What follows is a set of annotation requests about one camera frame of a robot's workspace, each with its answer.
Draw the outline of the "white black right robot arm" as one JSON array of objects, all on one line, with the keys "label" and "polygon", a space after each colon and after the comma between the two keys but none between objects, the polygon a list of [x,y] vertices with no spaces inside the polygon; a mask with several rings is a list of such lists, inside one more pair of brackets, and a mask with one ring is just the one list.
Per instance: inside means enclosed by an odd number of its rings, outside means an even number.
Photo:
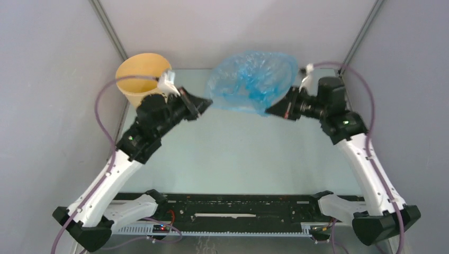
[{"label": "white black right robot arm", "polygon": [[421,218],[415,205],[408,205],[392,185],[374,149],[361,116],[346,106],[346,88],[337,77],[318,80],[318,92],[310,95],[305,87],[291,87],[286,95],[265,111],[267,114],[296,121],[300,117],[317,119],[349,161],[362,190],[365,203],[347,201],[332,192],[314,195],[308,206],[314,221],[327,216],[352,225],[357,238],[371,246],[403,234]]}]

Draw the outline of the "yellow capybara trash bin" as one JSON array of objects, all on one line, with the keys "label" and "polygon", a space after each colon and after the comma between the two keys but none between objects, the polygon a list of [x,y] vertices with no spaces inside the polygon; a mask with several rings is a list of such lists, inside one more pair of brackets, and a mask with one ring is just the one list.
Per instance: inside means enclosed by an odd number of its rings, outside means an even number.
[{"label": "yellow capybara trash bin", "polygon": [[129,76],[129,79],[117,81],[116,85],[129,103],[137,108],[150,94],[161,94],[167,98],[167,95],[157,87],[158,81],[142,77],[159,78],[165,70],[171,68],[169,61],[163,56],[156,53],[141,53],[130,57],[119,66],[115,78]]}]

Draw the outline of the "blue plastic trash bag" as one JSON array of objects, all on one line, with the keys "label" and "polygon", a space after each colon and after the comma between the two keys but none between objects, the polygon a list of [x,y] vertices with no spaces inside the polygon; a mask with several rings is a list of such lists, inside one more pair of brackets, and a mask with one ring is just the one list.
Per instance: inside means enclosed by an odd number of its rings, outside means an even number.
[{"label": "blue plastic trash bag", "polygon": [[282,52],[245,51],[212,69],[204,96],[213,107],[264,115],[293,86],[299,66]]}]

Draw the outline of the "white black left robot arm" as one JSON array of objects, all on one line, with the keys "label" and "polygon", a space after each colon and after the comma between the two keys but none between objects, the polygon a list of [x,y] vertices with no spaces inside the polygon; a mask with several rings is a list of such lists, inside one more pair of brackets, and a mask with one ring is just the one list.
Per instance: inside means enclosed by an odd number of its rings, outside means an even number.
[{"label": "white black left robot arm", "polygon": [[85,251],[101,249],[112,234],[135,221],[167,215],[167,199],[158,191],[146,191],[121,205],[111,202],[124,184],[161,147],[161,140],[182,121],[195,121],[213,103],[211,99],[188,93],[146,96],[137,107],[137,116],[118,143],[100,174],[81,197],[69,207],[53,212],[56,221]]}]

